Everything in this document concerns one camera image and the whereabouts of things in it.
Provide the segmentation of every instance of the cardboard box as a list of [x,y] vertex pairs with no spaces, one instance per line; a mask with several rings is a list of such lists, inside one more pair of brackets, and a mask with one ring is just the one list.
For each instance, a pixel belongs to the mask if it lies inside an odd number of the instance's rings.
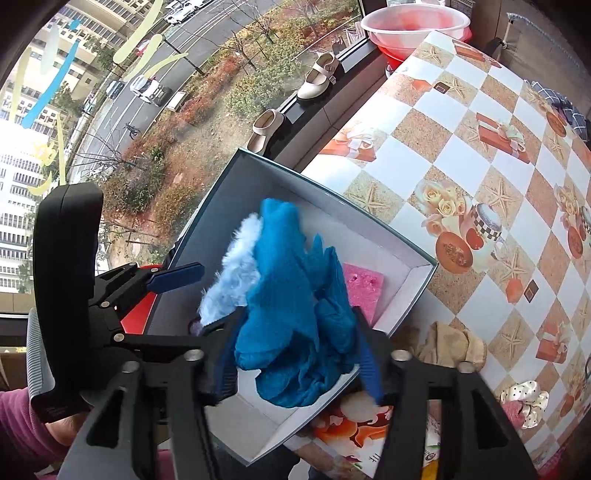
[[15,348],[0,347],[0,391],[26,386],[27,354]]
[[[417,301],[437,261],[367,212],[322,185],[270,160],[238,150],[187,224],[172,267],[199,261],[201,281],[158,296],[146,332],[186,335],[196,315],[202,290],[215,272],[242,219],[259,212],[272,197],[294,203],[309,242],[315,234],[325,247],[334,246],[341,262],[375,270],[384,285],[374,328],[391,335]],[[356,367],[313,405],[282,408],[256,391],[258,371],[239,371],[238,393],[206,409],[212,435],[246,465],[272,451],[300,430],[353,380]]]

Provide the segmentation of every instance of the person's arm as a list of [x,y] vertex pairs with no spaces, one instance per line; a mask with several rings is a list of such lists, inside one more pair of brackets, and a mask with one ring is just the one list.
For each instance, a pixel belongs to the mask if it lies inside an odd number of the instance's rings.
[[[68,451],[59,443],[47,426],[39,421],[29,404],[28,390],[0,392],[0,429],[11,439],[23,463],[33,472],[63,460]],[[67,441],[57,428],[57,438]]]

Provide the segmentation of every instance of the gray cloth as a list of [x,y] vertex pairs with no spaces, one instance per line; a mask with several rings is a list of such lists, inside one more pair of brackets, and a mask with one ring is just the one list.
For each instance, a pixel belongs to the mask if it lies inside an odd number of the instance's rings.
[[548,100],[554,108],[564,113],[564,117],[569,125],[573,128],[576,134],[585,143],[589,141],[589,133],[587,132],[587,119],[577,110],[565,96],[558,92],[544,88],[540,82],[532,82],[532,88],[538,92],[545,100]]

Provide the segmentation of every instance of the person's hand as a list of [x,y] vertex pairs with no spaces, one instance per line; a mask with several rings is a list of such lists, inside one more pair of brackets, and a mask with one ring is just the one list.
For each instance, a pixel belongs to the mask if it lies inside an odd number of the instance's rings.
[[58,420],[53,423],[46,423],[46,427],[57,443],[69,447],[74,443],[74,439],[87,416],[88,412],[84,411],[66,419]]

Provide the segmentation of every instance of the apartment building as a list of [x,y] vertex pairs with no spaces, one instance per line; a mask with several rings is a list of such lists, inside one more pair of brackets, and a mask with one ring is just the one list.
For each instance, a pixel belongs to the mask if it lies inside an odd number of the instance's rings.
[[27,187],[42,181],[41,163],[36,158],[0,152],[0,291],[18,291],[18,266],[28,259],[37,208]]

